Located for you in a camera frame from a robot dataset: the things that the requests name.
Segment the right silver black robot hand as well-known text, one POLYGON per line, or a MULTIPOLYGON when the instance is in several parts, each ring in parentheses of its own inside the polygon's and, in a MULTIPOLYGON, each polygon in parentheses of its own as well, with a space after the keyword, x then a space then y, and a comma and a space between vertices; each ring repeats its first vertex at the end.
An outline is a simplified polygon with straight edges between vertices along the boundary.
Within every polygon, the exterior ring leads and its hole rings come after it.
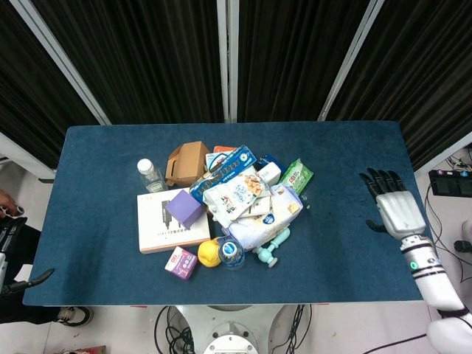
POLYGON ((401 177, 393 170, 374 170, 360 173, 381 216, 382 224, 366 220, 374 232, 389 234, 396 240, 424 236, 426 222, 413 196, 401 177))

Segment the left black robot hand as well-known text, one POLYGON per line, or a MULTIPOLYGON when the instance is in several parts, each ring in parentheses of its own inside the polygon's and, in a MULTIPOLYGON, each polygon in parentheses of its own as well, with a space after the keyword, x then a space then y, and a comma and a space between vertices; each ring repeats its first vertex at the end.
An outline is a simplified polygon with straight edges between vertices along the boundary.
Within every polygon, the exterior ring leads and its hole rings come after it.
POLYGON ((1 296, 9 296, 11 294, 22 292, 28 288, 40 285, 41 283, 45 282, 54 272, 55 269, 50 268, 32 280, 23 280, 20 282, 15 281, 9 285, 3 285, 1 288, 1 296))

